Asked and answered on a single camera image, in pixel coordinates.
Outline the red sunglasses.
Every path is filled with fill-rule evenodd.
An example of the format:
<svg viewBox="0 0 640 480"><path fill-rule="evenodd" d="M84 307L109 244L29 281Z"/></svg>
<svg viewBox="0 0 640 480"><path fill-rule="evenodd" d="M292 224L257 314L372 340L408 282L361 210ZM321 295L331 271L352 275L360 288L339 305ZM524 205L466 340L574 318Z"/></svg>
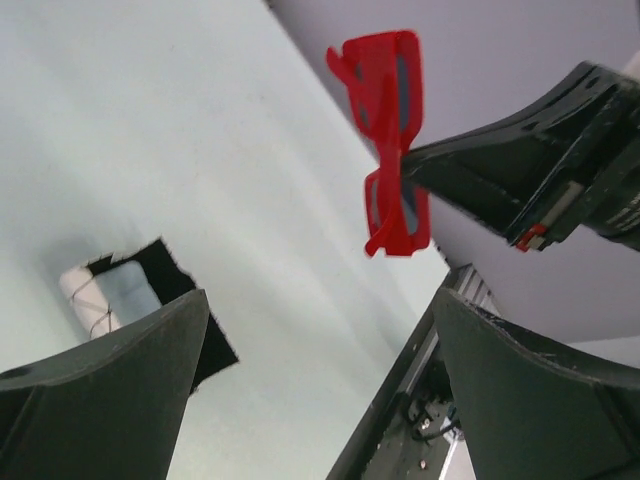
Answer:
<svg viewBox="0 0 640 480"><path fill-rule="evenodd" d="M428 192L404 180L401 160L420 132L424 82L420 40L412 30L386 31L327 49L325 61L346 87L355 125L374 146L378 167L364 180L370 257L410 257L431 240Z"/></svg>

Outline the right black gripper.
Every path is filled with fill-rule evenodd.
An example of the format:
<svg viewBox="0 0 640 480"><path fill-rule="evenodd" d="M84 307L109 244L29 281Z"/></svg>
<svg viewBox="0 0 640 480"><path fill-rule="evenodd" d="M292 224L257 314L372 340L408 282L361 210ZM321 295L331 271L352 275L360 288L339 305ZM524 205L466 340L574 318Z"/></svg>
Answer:
<svg viewBox="0 0 640 480"><path fill-rule="evenodd" d="M520 111L412 149L403 177L521 251L579 226L639 248L639 83L591 62Z"/></svg>

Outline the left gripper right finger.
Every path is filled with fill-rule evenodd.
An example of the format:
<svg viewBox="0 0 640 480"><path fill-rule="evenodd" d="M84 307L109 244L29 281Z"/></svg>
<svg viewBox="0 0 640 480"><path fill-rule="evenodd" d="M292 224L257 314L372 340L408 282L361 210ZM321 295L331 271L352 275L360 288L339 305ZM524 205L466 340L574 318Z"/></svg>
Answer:
<svg viewBox="0 0 640 480"><path fill-rule="evenodd" d="M432 305L477 478L638 478L638 369L513 324L449 288Z"/></svg>

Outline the white geometric glasses case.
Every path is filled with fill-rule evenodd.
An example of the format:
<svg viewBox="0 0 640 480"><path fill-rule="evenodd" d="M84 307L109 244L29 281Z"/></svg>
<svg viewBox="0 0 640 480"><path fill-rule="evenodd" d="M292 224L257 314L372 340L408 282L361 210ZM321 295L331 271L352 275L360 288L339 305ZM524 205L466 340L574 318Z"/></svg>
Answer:
<svg viewBox="0 0 640 480"><path fill-rule="evenodd" d="M141 249L74 266L59 287L88 341L128 326L194 290L193 277L159 237Z"/></svg>

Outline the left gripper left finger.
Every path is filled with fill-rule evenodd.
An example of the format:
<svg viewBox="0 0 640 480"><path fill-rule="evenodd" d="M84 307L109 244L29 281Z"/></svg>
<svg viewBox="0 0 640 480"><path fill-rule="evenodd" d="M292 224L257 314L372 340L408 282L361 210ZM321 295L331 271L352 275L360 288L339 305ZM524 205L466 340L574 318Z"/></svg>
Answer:
<svg viewBox="0 0 640 480"><path fill-rule="evenodd" d="M1 375L4 479L164 479L209 307L191 291L113 333Z"/></svg>

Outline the blue cleaning cloth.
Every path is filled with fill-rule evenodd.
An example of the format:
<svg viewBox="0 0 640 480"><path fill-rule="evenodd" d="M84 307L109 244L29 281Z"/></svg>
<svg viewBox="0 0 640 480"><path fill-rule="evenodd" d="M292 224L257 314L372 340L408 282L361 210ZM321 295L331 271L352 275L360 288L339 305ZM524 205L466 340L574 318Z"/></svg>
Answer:
<svg viewBox="0 0 640 480"><path fill-rule="evenodd" d="M144 318L162 306L137 261L128 261L101 273L96 281L121 326Z"/></svg>

